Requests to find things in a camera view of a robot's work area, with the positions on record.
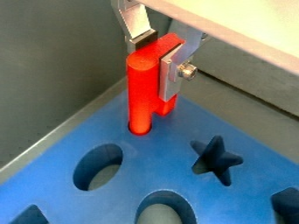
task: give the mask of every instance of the metal wall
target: metal wall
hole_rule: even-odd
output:
[[[108,0],[0,1],[0,167],[124,76],[126,55]]]
[[[299,117],[299,75],[210,38],[194,56],[198,68]]]

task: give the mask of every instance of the circular hole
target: circular hole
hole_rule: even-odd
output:
[[[83,191],[103,186],[116,175],[123,162],[123,151],[112,143],[100,145],[79,161],[74,172],[74,184]]]
[[[136,224],[183,224],[179,214],[170,206],[151,205],[140,214]]]
[[[136,210],[136,224],[196,224],[192,207],[187,200],[175,192],[151,193]]]

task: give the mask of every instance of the metal bracket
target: metal bracket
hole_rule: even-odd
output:
[[[158,40],[158,32],[151,28],[146,6],[135,0],[111,0],[118,21],[126,33],[128,53]]]
[[[191,64],[192,54],[200,46],[203,35],[202,31],[175,20],[170,32],[175,32],[186,43],[162,58],[159,97],[166,102],[179,93],[183,78],[190,81],[195,76],[198,68]]]

